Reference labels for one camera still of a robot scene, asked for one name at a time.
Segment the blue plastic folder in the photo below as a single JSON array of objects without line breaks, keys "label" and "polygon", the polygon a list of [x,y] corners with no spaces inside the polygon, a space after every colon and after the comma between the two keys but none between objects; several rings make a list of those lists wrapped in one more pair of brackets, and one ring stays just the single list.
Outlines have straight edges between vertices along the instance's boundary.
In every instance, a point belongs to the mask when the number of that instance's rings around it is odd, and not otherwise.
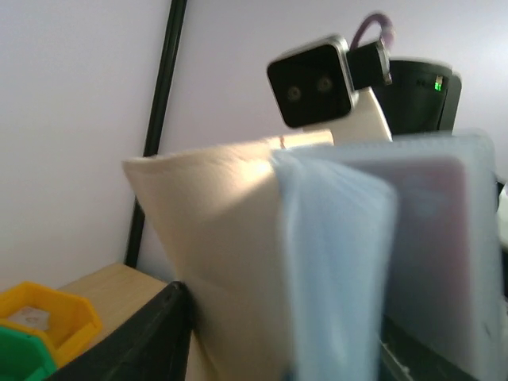
[{"label": "blue plastic folder", "polygon": [[398,196],[373,175],[275,151],[298,381],[377,378]]}]

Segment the black pole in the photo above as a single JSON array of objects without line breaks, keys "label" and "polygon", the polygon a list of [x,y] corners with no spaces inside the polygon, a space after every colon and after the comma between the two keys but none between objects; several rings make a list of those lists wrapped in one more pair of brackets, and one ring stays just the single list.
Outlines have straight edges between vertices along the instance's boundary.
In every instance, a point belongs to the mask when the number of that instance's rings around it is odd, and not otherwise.
[{"label": "black pole", "polygon": [[[162,56],[160,57],[159,74],[155,93],[153,95],[152,112],[146,132],[143,156],[154,156],[159,152],[160,137],[166,115],[167,100],[171,89],[173,71],[175,70],[176,55],[182,34],[183,16],[187,0],[171,0],[169,18],[167,20],[166,37]],[[130,224],[129,241],[125,253],[124,263],[136,268],[140,253],[141,238],[143,237],[144,213],[137,200],[134,202],[133,218]]]}]

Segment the webcam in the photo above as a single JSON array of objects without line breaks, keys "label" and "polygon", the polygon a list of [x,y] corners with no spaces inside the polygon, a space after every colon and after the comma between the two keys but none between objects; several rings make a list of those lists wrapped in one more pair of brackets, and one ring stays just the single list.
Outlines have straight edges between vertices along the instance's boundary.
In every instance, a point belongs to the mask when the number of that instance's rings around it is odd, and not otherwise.
[{"label": "webcam", "polygon": [[288,52],[268,65],[268,78],[286,125],[299,128],[345,117],[355,103],[348,44],[331,36]]},{"label": "webcam", "polygon": [[329,129],[334,143],[391,140],[371,90],[391,82],[383,40],[349,50],[332,35],[283,53],[267,77],[285,124],[305,131]]}]

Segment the white label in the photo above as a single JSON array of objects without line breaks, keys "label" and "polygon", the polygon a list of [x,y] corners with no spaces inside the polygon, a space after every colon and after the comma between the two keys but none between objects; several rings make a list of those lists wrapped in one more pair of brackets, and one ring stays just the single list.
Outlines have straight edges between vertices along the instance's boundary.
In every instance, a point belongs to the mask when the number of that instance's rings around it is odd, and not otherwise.
[{"label": "white label", "polygon": [[25,327],[40,329],[41,331],[49,328],[49,312],[28,306],[10,315],[7,320],[24,325]]}]

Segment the cable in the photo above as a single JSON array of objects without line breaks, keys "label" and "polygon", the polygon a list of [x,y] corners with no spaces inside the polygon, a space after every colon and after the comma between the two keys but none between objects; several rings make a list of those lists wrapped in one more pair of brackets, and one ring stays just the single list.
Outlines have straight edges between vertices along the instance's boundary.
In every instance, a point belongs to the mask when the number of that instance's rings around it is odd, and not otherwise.
[{"label": "cable", "polygon": [[355,36],[352,38],[351,46],[349,47],[351,50],[358,48],[361,38],[364,36],[365,31],[373,22],[377,22],[379,26],[381,26],[381,33],[379,34],[379,39],[383,42],[384,46],[387,49],[391,48],[391,45],[394,42],[394,29],[391,23],[390,18],[384,13],[375,12],[368,15],[364,22],[360,24],[360,27],[356,31]]},{"label": "cable", "polygon": [[355,90],[386,86],[391,83],[388,51],[381,40],[351,49],[346,58]]},{"label": "cable", "polygon": [[[159,74],[153,95],[152,111],[144,143],[143,156],[154,156],[159,151],[160,138],[164,126],[167,100],[171,89],[173,71],[175,70],[176,55],[182,33],[183,17],[187,0],[173,0],[167,19],[166,34],[162,55],[160,57]],[[144,229],[144,213],[137,200],[134,202],[133,216],[129,230],[129,240],[124,258],[124,264],[136,268],[140,254],[141,238]]]}]

